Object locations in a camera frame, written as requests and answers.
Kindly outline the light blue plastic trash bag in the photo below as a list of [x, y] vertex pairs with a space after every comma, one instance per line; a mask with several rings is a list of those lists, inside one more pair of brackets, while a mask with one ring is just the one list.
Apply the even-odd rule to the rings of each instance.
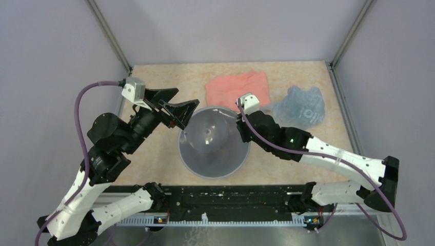
[[323, 123], [326, 116], [325, 102], [318, 87], [303, 90], [298, 86], [291, 86], [282, 101], [271, 102], [260, 109], [271, 114], [281, 127], [303, 130]]

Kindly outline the grey plastic trash bin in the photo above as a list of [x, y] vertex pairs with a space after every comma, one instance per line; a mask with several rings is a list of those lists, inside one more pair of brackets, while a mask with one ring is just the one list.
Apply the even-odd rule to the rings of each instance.
[[205, 107], [193, 114], [178, 136], [178, 150], [185, 167], [209, 179], [223, 178], [240, 169], [250, 144], [237, 129], [238, 114], [226, 107]]

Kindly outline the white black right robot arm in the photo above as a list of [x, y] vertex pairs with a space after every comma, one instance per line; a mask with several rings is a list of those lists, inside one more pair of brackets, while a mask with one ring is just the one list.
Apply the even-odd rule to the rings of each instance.
[[279, 159], [324, 168], [348, 178], [307, 183], [302, 194], [292, 201], [297, 212], [315, 211], [336, 203], [363, 203], [376, 211], [395, 211], [397, 158], [373, 159], [345, 151], [299, 128], [281, 127], [261, 111], [240, 113], [236, 127], [243, 142], [254, 142]]

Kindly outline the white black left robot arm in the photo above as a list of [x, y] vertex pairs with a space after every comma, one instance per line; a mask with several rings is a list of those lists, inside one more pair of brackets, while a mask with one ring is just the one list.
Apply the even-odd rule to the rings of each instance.
[[39, 218], [41, 232], [50, 234], [48, 245], [90, 245], [112, 225], [138, 212], [160, 211], [165, 205], [161, 185], [149, 182], [136, 186], [130, 195], [111, 204], [94, 207], [97, 198], [130, 165], [134, 153], [154, 129], [184, 129], [199, 100], [171, 103], [176, 88], [134, 89], [128, 85], [122, 96], [133, 103], [129, 122], [112, 113], [100, 115], [88, 131], [93, 143], [85, 150], [76, 179], [57, 209]]

